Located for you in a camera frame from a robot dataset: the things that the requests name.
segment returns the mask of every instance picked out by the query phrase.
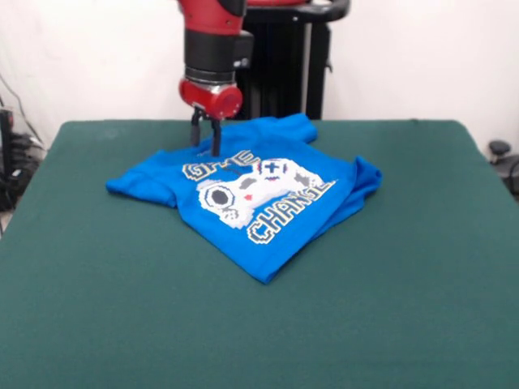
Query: red robot arm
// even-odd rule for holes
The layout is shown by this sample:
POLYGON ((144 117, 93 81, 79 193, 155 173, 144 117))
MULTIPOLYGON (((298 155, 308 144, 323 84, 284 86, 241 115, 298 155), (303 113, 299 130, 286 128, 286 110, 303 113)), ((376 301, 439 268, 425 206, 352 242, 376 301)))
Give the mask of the red robot arm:
POLYGON ((212 121, 212 154, 220 151, 220 121, 241 108, 234 72, 249 67, 253 36, 242 31, 247 0, 180 0, 184 15, 184 77, 180 96, 195 108, 191 141, 199 144, 199 120, 212 121))

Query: blue t-shirt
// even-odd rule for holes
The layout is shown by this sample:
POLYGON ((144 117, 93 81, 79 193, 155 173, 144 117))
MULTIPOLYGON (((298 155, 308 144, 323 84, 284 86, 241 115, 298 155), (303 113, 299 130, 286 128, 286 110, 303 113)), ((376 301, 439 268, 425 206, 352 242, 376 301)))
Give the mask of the blue t-shirt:
POLYGON ((222 131, 221 156, 211 156, 211 139, 160 151, 106 187, 177 207, 193 229, 267 284, 380 186, 375 166, 326 156, 307 144, 316 138, 303 114, 242 122, 222 131))

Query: green felt surface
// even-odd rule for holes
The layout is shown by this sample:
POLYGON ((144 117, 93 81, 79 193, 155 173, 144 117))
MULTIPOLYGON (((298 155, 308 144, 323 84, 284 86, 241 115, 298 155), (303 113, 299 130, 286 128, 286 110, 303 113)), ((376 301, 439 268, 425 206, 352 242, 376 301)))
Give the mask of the green felt surface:
POLYGON ((0 388, 517 388, 519 209, 455 122, 321 122, 381 168, 265 286, 104 183, 186 122, 66 124, 0 242, 0 388))

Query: white wall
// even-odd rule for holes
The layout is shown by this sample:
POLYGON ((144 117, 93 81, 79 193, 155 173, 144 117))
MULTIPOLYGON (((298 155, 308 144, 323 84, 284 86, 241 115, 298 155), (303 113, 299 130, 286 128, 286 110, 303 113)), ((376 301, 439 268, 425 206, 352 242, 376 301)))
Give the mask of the white wall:
MULTIPOLYGON (((456 118, 481 149, 519 149, 517 0, 353 2, 333 25, 325 118, 456 118)), ((0 70, 48 143, 68 120, 189 117, 174 0, 0 6, 0 70)))

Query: game controller graphic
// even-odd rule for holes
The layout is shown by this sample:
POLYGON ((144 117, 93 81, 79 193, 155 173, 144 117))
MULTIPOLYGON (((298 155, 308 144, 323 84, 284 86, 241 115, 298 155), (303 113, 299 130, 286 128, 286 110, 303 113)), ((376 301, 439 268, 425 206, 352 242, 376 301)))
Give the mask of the game controller graphic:
POLYGON ((269 159, 252 165, 251 173, 234 181, 205 180, 196 189, 203 209, 241 229, 251 222, 254 210, 271 199, 323 184, 321 177, 292 160, 269 159))

